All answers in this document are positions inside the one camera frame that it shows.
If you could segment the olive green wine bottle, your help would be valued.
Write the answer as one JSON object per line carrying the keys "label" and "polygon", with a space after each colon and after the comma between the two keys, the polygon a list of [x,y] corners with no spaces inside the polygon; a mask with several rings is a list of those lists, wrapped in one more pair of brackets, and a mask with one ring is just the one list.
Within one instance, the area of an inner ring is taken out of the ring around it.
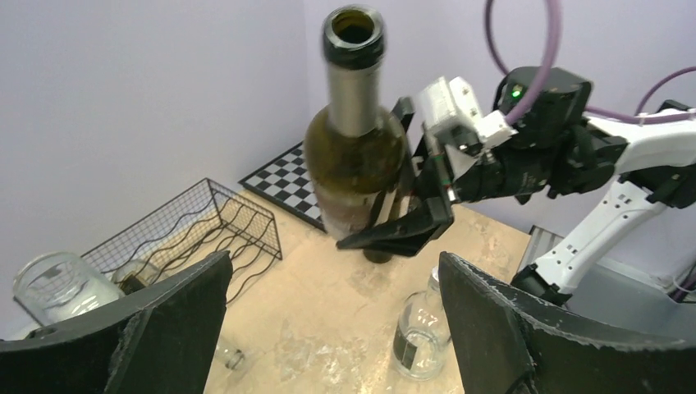
{"label": "olive green wine bottle", "polygon": [[386,26],[375,9],[350,4],[324,20],[321,44],[328,103],[303,149],[326,233],[339,241],[398,217],[407,140],[379,102]]}

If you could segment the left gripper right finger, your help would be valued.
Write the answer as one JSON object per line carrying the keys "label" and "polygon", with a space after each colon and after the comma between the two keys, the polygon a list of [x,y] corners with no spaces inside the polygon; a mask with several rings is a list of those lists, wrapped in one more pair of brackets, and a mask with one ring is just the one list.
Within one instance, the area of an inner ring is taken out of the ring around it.
{"label": "left gripper right finger", "polygon": [[695,344],[601,323],[517,289],[460,256],[438,263],[468,393],[692,393]]}

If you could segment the blue square glass bottle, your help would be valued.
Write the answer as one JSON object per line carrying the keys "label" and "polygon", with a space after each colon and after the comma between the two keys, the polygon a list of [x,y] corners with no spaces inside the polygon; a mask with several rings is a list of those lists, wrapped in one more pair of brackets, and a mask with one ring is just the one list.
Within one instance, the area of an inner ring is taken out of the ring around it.
{"label": "blue square glass bottle", "polygon": [[217,340],[214,357],[230,370],[239,370],[245,362],[244,351],[235,342],[222,337]]}

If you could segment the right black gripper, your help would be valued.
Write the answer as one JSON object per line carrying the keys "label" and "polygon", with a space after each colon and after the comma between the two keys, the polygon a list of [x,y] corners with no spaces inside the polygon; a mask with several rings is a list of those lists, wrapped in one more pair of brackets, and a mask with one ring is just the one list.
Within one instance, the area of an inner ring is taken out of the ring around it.
{"label": "right black gripper", "polygon": [[[398,98],[390,111],[391,133],[407,158],[413,153],[408,132],[414,115],[414,103],[408,96]],[[525,204],[550,179],[550,157],[546,153],[537,156],[532,150],[502,146],[484,153],[466,172],[460,170],[460,163],[455,164],[457,158],[465,164],[470,162],[464,154],[448,154],[442,144],[424,140],[421,171],[416,172],[413,164],[406,163],[398,188],[401,196],[411,198],[414,205],[399,218],[337,241],[336,247],[414,257],[454,222],[453,204],[503,197],[515,197]]]}

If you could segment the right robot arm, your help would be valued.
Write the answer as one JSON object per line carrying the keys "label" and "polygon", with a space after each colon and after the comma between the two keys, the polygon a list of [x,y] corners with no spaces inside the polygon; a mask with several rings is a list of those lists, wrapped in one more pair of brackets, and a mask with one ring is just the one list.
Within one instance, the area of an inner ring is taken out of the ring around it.
{"label": "right robot arm", "polygon": [[591,117],[590,80],[553,67],[533,104],[507,116],[532,95],[539,69],[522,66],[501,81],[493,110],[483,114],[471,86],[440,78],[418,97],[424,135],[410,193],[416,205],[402,218],[337,242],[341,250],[411,257],[453,221],[452,206],[513,197],[526,203],[605,188],[598,205],[563,241],[512,279],[518,289],[563,305],[587,271],[642,222],[695,201],[695,111],[666,102],[631,123]]}

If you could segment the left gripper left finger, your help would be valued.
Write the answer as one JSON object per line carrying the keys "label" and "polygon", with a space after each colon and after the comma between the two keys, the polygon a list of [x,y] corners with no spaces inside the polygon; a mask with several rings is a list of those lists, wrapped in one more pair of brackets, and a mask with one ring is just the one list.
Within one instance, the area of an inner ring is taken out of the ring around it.
{"label": "left gripper left finger", "polygon": [[227,251],[1,344],[3,393],[201,393],[227,311]]}

